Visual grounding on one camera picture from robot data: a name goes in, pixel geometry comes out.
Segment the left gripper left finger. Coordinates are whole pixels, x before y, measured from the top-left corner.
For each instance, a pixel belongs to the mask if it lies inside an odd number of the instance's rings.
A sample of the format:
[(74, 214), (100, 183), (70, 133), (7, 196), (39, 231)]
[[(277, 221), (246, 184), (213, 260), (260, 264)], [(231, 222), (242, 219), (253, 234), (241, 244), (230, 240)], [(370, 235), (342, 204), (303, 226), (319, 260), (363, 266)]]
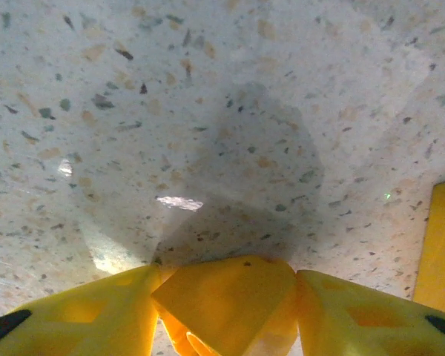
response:
[(0, 317), (0, 355), (150, 355), (157, 266), (26, 303)]

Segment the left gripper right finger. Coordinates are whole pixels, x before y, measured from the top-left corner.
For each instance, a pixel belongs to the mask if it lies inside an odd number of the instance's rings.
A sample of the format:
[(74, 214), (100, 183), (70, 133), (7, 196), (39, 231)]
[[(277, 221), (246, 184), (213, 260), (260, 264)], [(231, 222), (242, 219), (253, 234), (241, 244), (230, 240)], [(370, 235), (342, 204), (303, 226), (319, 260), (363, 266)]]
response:
[(445, 355), (445, 313), (317, 271), (296, 273), (305, 355)]

